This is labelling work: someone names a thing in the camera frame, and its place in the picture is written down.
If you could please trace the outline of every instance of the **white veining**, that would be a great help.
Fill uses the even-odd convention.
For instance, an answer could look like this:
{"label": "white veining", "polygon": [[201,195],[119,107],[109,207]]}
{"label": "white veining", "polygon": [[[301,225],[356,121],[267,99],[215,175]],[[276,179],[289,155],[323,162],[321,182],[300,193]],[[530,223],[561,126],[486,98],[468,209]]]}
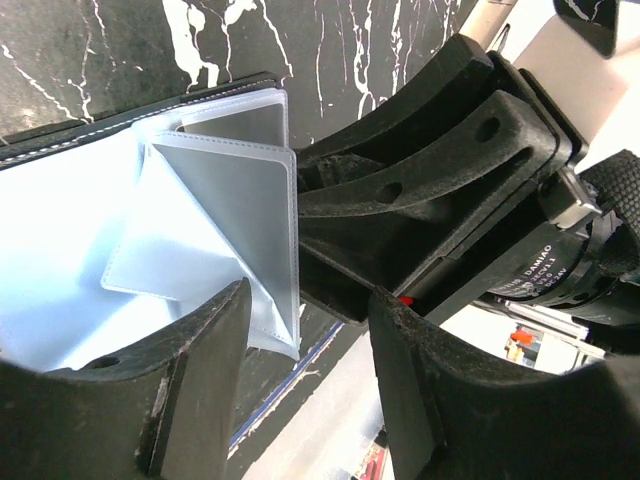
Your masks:
{"label": "white veining", "polygon": [[9,47],[7,47],[4,44],[0,44],[0,48],[2,48],[2,54],[8,58],[9,60],[11,60],[11,63],[13,64],[13,68],[20,74],[22,75],[22,78],[24,78],[27,82],[29,82],[29,85],[31,85],[33,88],[35,88],[43,97],[45,97],[47,100],[49,100],[50,102],[52,102],[55,107],[58,110],[61,110],[62,112],[64,112],[65,116],[71,120],[82,120],[85,123],[88,123],[86,119],[83,118],[78,118],[74,115],[71,114],[71,111],[65,107],[64,105],[62,105],[58,99],[56,99],[53,95],[49,94],[44,88],[42,88],[38,82],[31,76],[29,75],[27,72],[25,72],[22,68],[20,68],[20,66],[18,65],[18,62],[16,61],[16,59],[14,58],[14,56],[11,54],[11,51],[9,50]]}
{"label": "white veining", "polygon": [[[369,65],[371,64],[371,0],[367,3],[367,18],[361,27],[353,10],[353,0],[349,0],[349,12],[353,21],[353,33],[356,41],[356,54],[353,57],[353,80],[358,91],[362,94],[358,103],[358,120],[364,115],[364,105],[367,98],[371,99],[372,110],[376,107],[376,100],[369,89]],[[364,46],[363,30],[366,32],[367,46]]]}
{"label": "white veining", "polygon": [[398,76],[400,75],[400,52],[402,51],[402,36],[400,33],[400,10],[402,8],[402,0],[396,2],[396,9],[393,12],[393,24],[391,26],[391,50],[396,57],[391,71],[392,86],[391,95],[395,95],[398,91]]}
{"label": "white veining", "polygon": [[347,50],[344,44],[344,22],[342,20],[342,11],[340,10],[339,0],[336,0],[336,4],[338,5],[338,18],[340,19],[340,27],[338,28],[338,23],[336,22],[336,28],[338,28],[340,43],[342,43],[342,67],[344,70],[344,84],[346,85],[349,80],[349,76],[347,74]]}
{"label": "white veining", "polygon": [[318,42],[318,53],[316,54],[316,88],[318,91],[318,101],[320,102],[320,118],[324,118],[324,105],[322,103],[322,89],[320,88],[320,51],[324,42],[324,15],[320,14],[321,28],[320,41]]}
{"label": "white veining", "polygon": [[208,73],[207,86],[216,86],[220,68],[215,63],[205,62],[198,48],[198,33],[204,30],[206,23],[204,13],[183,0],[162,0],[162,5],[171,30],[176,64],[191,78],[187,91],[198,84],[203,68]]}
{"label": "white veining", "polygon": [[89,113],[89,103],[91,102],[91,93],[86,91],[84,88],[87,86],[87,58],[89,56],[89,50],[90,50],[89,45],[91,45],[91,38],[92,38],[91,32],[87,31],[87,43],[84,47],[84,54],[82,56],[82,66],[80,69],[80,77],[82,80],[80,81],[80,83],[75,83],[73,80],[69,78],[67,79],[67,83],[78,89],[78,92],[80,93],[80,98],[82,99],[82,105],[80,107],[82,108],[82,114],[87,120],[89,120],[90,122],[94,122],[95,119],[93,118],[93,115]]}
{"label": "white veining", "polygon": [[596,16],[598,15],[598,12],[600,11],[600,5],[602,5],[602,2],[604,2],[604,0],[599,0],[598,3],[596,3],[593,7],[593,15],[591,16],[591,21],[594,21],[596,19]]}
{"label": "white veining", "polygon": [[97,0],[91,0],[93,3],[93,15],[98,20],[98,24],[100,25],[100,35],[102,35],[102,43],[104,44],[104,48],[107,50],[107,55],[109,56],[109,60],[111,61],[111,71],[113,72],[116,69],[116,61],[111,54],[111,47],[109,46],[109,42],[107,42],[107,29],[104,25],[104,21],[100,16],[100,7],[98,6]]}
{"label": "white veining", "polygon": [[576,5],[576,2],[574,0],[565,0],[565,1],[567,5],[569,5],[569,8],[571,8],[571,10],[573,10],[575,14],[578,15],[578,17],[580,17],[582,20],[590,20],[589,15],[587,15],[582,10],[580,10],[580,7]]}
{"label": "white veining", "polygon": [[291,62],[289,62],[289,57],[287,57],[287,52],[285,51],[284,45],[282,45],[282,41],[280,40],[280,32],[278,32],[278,29],[273,24],[273,22],[269,18],[269,15],[267,14],[267,4],[265,3],[265,0],[260,0],[260,4],[262,5],[262,18],[264,18],[264,21],[267,23],[267,26],[273,32],[273,36],[276,39],[276,43],[280,48],[280,53],[282,53],[284,64],[287,66],[287,69],[289,70],[289,74],[282,77],[282,83],[284,84],[284,79],[286,77],[293,78],[293,65],[291,65]]}

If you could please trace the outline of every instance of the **card holder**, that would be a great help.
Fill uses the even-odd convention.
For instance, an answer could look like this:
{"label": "card holder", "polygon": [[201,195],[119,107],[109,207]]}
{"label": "card holder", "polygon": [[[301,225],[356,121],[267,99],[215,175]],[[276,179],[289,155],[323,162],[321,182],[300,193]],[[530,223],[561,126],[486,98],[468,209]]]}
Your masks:
{"label": "card holder", "polygon": [[295,155],[269,88],[145,115],[0,172],[0,355],[79,368],[252,287],[249,345],[297,358]]}

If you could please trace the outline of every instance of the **screw hole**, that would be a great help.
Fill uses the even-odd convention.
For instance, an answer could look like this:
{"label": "screw hole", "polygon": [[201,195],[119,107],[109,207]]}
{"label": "screw hole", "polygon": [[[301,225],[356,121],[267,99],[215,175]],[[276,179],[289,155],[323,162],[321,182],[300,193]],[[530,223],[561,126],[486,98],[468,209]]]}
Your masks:
{"label": "screw hole", "polygon": [[99,368],[113,367],[120,363],[117,357],[101,357],[92,360],[84,367],[87,370],[97,370]]}
{"label": "screw hole", "polygon": [[496,136],[498,130],[500,130],[500,120],[495,117],[485,120],[476,131],[476,140],[480,143],[488,142]]}
{"label": "screw hole", "polygon": [[402,184],[398,182],[385,185],[376,194],[376,202],[391,205],[402,193]]}

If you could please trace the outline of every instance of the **hole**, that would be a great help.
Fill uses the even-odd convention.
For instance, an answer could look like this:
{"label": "hole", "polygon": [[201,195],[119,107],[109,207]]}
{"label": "hole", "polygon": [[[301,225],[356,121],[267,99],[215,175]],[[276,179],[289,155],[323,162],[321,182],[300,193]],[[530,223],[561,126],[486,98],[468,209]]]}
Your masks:
{"label": "hole", "polygon": [[117,357],[101,357],[89,362],[86,367],[87,370],[97,370],[99,368],[113,367],[120,363]]}
{"label": "hole", "polygon": [[496,117],[485,120],[476,131],[476,140],[480,143],[488,142],[496,136],[498,130],[500,130],[500,120]]}
{"label": "hole", "polygon": [[376,194],[376,202],[391,205],[402,193],[402,184],[398,182],[385,185]]}
{"label": "hole", "polygon": [[583,300],[586,300],[587,298],[589,298],[589,294],[588,293],[581,293],[580,295],[576,295],[575,297],[573,297],[573,299],[576,302],[582,302]]}
{"label": "hole", "polygon": [[516,153],[513,157],[511,157],[509,159],[509,162],[514,162],[514,163],[526,162],[530,160],[531,157],[533,157],[533,148],[527,147],[527,148],[523,148],[518,153]]}

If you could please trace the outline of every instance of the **white stitching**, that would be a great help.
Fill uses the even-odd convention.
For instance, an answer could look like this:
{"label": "white stitching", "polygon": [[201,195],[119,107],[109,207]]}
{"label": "white stitching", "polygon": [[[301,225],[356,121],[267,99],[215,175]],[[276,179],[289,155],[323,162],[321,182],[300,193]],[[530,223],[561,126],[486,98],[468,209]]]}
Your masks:
{"label": "white stitching", "polygon": [[0,165],[6,164],[6,163],[11,163],[12,161],[15,161],[17,159],[26,159],[28,157],[32,157],[34,155],[37,155],[37,154],[43,153],[43,152],[48,152],[48,151],[53,152],[53,151],[59,150],[59,149],[61,149],[63,147],[67,147],[69,145],[72,145],[73,143],[76,143],[79,140],[82,140],[83,138],[91,137],[91,136],[96,135],[98,133],[104,133],[104,132],[107,132],[107,131],[112,130],[114,128],[118,128],[118,127],[121,127],[123,125],[127,125],[127,124],[130,124],[130,123],[133,123],[133,122],[135,122],[137,120],[141,120],[141,119],[146,118],[146,117],[150,117],[150,116],[153,116],[153,115],[157,115],[159,113],[167,112],[169,110],[173,110],[173,109],[178,108],[178,107],[184,107],[186,105],[192,105],[194,103],[200,103],[200,102],[205,102],[207,100],[212,100],[214,98],[218,98],[218,97],[221,97],[221,96],[224,96],[224,95],[229,95],[230,93],[234,93],[234,92],[237,92],[237,91],[240,91],[240,90],[245,90],[247,88],[255,87],[256,85],[260,85],[262,83],[267,83],[267,82],[273,82],[273,80],[272,79],[260,80],[258,82],[253,82],[253,83],[249,83],[247,85],[241,85],[239,87],[232,88],[231,90],[226,90],[224,92],[220,92],[220,93],[216,93],[216,94],[213,94],[213,95],[209,95],[208,97],[199,98],[199,99],[196,99],[196,100],[190,100],[188,102],[180,103],[178,105],[172,105],[171,107],[161,108],[160,110],[154,110],[153,112],[145,113],[144,115],[139,115],[139,116],[134,117],[134,118],[132,118],[130,120],[125,120],[124,122],[116,123],[115,125],[110,125],[108,127],[102,128],[100,130],[95,130],[93,132],[89,132],[89,133],[87,133],[85,135],[80,135],[79,137],[76,137],[73,140],[69,140],[67,142],[63,142],[63,143],[56,144],[56,145],[51,145],[50,147],[44,147],[44,148],[41,148],[40,150],[34,150],[34,151],[31,151],[31,152],[28,152],[28,153],[22,153],[20,155],[14,156],[14,157],[5,158],[3,160],[0,160]]}
{"label": "white stitching", "polygon": [[238,140],[224,140],[218,137],[211,138],[211,137],[206,137],[204,135],[196,135],[193,133],[161,132],[156,134],[155,136],[155,138],[157,139],[161,139],[162,137],[192,138],[195,140],[202,140],[202,141],[211,142],[211,143],[222,143],[224,145],[238,145],[240,147],[253,148],[256,150],[267,150],[267,151],[278,152],[278,153],[290,153],[289,149],[286,147],[271,147],[271,146],[267,146],[259,143],[252,144],[252,143],[241,142]]}

